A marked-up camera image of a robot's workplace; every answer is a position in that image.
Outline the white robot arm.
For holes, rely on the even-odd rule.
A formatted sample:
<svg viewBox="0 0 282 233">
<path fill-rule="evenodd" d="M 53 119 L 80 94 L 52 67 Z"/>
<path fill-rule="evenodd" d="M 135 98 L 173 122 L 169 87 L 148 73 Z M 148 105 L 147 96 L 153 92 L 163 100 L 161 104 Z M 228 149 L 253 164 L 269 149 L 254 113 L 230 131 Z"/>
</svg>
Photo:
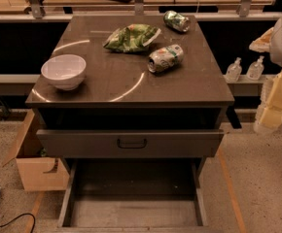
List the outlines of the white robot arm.
<svg viewBox="0 0 282 233">
<path fill-rule="evenodd" d="M 282 68 L 282 17 L 260 38 L 253 41 L 250 50 L 268 52 L 272 63 Z M 255 116 L 254 130 L 260 134 L 274 132 L 282 124 L 282 70 L 273 79 L 264 82 L 261 104 Z"/>
</svg>

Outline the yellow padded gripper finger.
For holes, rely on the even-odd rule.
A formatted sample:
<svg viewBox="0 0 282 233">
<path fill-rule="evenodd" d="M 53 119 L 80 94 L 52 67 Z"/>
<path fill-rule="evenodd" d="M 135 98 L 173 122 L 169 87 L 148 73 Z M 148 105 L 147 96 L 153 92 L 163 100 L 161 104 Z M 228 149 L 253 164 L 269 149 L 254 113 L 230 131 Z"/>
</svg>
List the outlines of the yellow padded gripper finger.
<svg viewBox="0 0 282 233">
<path fill-rule="evenodd" d="M 272 33 L 273 27 L 266 30 L 266 32 L 262 36 L 254 40 L 249 45 L 249 49 L 256 52 L 269 52 Z"/>
<path fill-rule="evenodd" d="M 270 134 L 282 124 L 282 71 L 274 78 L 267 78 L 261 93 L 254 123 L 254 130 Z"/>
</svg>

